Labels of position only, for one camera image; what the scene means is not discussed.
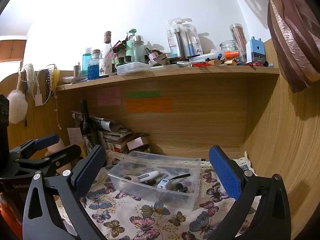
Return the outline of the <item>yellow lip balm tube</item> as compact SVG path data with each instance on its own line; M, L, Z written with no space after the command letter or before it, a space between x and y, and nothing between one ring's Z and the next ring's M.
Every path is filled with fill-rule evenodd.
M80 150L81 150L81 157L83 159L85 159L87 157L87 150L86 150L86 146L84 145L84 143L80 143L79 144Z

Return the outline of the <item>white fluffy puff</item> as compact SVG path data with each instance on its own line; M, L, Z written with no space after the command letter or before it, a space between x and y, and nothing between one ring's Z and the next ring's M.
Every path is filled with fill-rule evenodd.
M20 90L12 90L7 99L9 100L9 122L18 124L25 119L28 110L25 95Z

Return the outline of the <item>white round jar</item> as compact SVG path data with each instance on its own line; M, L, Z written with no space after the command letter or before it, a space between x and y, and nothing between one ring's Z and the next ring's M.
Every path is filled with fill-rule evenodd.
M120 189L127 189L131 186L133 186L136 182L136 177L135 176L124 176L122 178L120 178L119 182L118 182L118 185L119 185L119 188Z

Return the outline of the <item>butterfly print lace cloth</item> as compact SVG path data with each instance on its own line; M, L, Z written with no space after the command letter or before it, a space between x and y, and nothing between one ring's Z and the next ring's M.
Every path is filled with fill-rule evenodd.
M117 191L108 171L123 159L122 153L109 151L106 166L80 199L106 239L207 239L234 204L207 161L201 163L199 197L192 210Z

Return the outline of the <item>white thermometer device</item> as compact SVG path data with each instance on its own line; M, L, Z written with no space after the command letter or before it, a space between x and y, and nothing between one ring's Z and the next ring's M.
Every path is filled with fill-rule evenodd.
M156 177L158 177L160 175L160 172L158 170L154 170L145 174L141 174L140 176L137 177L137 181L139 183L143 183L145 181L149 181L152 179L155 179Z

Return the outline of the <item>clear plastic storage box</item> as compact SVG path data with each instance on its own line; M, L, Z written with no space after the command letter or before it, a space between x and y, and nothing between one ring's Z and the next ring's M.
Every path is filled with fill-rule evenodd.
M135 176L158 170L155 179L135 184L127 189L120 189L118 182L124 176ZM153 153L132 151L112 167L108 175L114 188L122 193L153 203L192 210L199 195L200 158L182 158ZM158 189L162 179L169 179L171 189Z

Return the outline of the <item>white mug with print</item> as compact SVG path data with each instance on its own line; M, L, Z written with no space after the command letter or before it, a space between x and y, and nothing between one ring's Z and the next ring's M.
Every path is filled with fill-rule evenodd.
M99 60L99 75L110 75L112 70L112 58L103 58Z

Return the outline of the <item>white small bottle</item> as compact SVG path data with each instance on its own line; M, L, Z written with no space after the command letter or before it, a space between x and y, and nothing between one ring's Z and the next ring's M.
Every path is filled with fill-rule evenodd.
M158 184L157 184L158 189L165 189L165 190L170 190L171 189L171 182L169 179L162 179Z

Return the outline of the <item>green sticky note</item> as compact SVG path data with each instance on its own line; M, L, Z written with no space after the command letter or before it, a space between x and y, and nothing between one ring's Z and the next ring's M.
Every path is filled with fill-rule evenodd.
M141 92L129 92L129 99L147 99L147 98L160 98L160 91L141 91Z

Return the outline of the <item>clear shallow tray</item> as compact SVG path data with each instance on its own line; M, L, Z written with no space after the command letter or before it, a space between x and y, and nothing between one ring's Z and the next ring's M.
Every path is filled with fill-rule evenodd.
M117 67L117 74L118 75L126 75L136 72L143 72L143 71L149 71L150 66L145 63L141 62L130 62L126 64L122 64Z

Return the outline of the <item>orange sticky note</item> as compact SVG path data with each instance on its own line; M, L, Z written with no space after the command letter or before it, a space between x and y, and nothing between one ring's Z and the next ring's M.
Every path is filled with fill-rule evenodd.
M127 99L129 113L172 113L172 98Z

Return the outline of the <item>wooden shelf board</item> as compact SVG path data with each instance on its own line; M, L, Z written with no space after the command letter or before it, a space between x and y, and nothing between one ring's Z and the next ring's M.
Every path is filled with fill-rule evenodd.
M116 75L99 80L86 81L72 85L59 85L57 91L65 91L77 88L109 85L121 82L144 82L153 80L174 80L182 78L205 78L205 77L238 77L238 76L273 76L279 75L280 71L274 67L250 67L250 66L211 66L211 67L184 67L155 71L142 71L126 75Z

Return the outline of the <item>blue pencil sharpener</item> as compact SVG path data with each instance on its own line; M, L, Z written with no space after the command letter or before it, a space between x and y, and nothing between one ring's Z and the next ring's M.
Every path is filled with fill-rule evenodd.
M246 43L247 63L259 62L264 64L266 61L264 43L261 38L255 39L254 36Z

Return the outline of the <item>glass jar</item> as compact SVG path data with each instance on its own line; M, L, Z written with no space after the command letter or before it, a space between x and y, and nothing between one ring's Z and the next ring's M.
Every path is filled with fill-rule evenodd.
M222 51L238 51L239 46L236 40L227 40L220 43Z

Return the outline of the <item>clear tube of pencils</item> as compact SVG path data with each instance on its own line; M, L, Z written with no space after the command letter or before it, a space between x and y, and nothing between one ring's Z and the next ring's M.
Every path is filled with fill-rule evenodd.
M244 28L240 23L234 23L229 26L233 40L235 40L242 52L242 55L246 59L246 37Z

